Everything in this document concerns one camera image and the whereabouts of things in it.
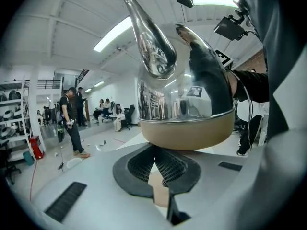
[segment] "red box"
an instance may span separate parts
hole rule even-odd
[[[42,159],[44,157],[44,150],[42,150],[39,146],[40,146],[40,140],[38,136],[32,136],[29,139],[29,142],[31,144],[31,147],[33,149],[33,153],[36,157],[36,159]]]

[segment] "white shelving unit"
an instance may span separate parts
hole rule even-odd
[[[29,89],[29,86],[25,83],[24,79],[22,81],[7,81],[7,82],[0,83],[0,92],[17,90],[21,95],[20,99],[0,102],[0,110],[3,109],[3,107],[16,106],[16,105],[19,105],[19,104],[20,104],[20,109],[23,110],[24,105],[28,105],[28,103],[27,103],[27,101],[25,100],[25,97],[24,97],[25,89]],[[0,122],[0,125],[2,125],[2,126],[5,125],[6,127],[11,126],[12,123],[19,123],[19,127],[21,127],[21,124],[22,124],[24,134],[25,134],[25,135],[14,135],[14,136],[12,136],[8,139],[5,139],[5,140],[0,139],[0,144],[3,144],[7,140],[9,142],[17,142],[17,141],[21,141],[21,140],[26,140],[26,143],[28,145],[28,147],[25,148],[25,149],[13,151],[11,153],[11,157],[9,158],[9,161],[16,161],[16,160],[23,159],[23,152],[25,152],[27,150],[30,151],[31,156],[34,158],[34,160],[36,160],[34,153],[32,151],[31,144],[29,142],[29,137],[31,136],[31,129],[30,129],[30,134],[27,134],[27,132],[26,132],[25,121],[28,120],[28,119],[29,119],[29,117],[25,117],[24,112],[22,111],[21,112],[21,118],[11,119],[11,120]]]

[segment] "chrome sculpture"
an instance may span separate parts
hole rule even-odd
[[[124,2],[142,56],[138,98],[144,137],[180,150],[225,140],[232,131],[234,105],[215,51],[188,27],[178,23],[158,27],[136,0]],[[190,148],[180,145],[186,142]]]

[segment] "dark pants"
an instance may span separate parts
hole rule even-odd
[[[96,120],[98,120],[99,115],[102,114],[101,110],[95,110],[93,113],[93,116]]]
[[[78,124],[79,125],[85,125],[85,123],[84,123],[83,107],[82,108],[77,108],[77,115],[78,115]]]
[[[250,144],[253,144],[256,138],[261,119],[262,119],[261,115],[256,115],[250,121],[250,126],[249,126]],[[246,129],[242,134],[242,137],[240,139],[240,144],[241,147],[239,148],[238,153],[245,154],[250,147],[248,142],[248,122],[246,122]]]
[[[106,117],[106,116],[109,116],[111,115],[111,113],[109,113],[109,108],[105,108],[102,110],[102,116],[103,117]]]
[[[78,131],[78,127],[77,124],[74,123],[72,125],[71,129],[67,129],[67,125],[66,122],[64,122],[64,127],[67,130],[67,133],[70,135],[71,137],[71,143],[72,143],[72,149],[74,151],[79,151],[80,153],[83,152],[83,147],[81,145],[81,141],[80,141],[80,135],[79,135],[79,131]]]

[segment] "black rubber mount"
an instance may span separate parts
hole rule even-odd
[[[189,215],[178,210],[174,195],[189,192],[199,180],[201,168],[194,160],[148,144],[116,161],[114,179],[127,193],[153,199],[154,189],[148,185],[148,179],[154,163],[163,177],[162,185],[169,188],[167,219],[174,225],[189,219]]]

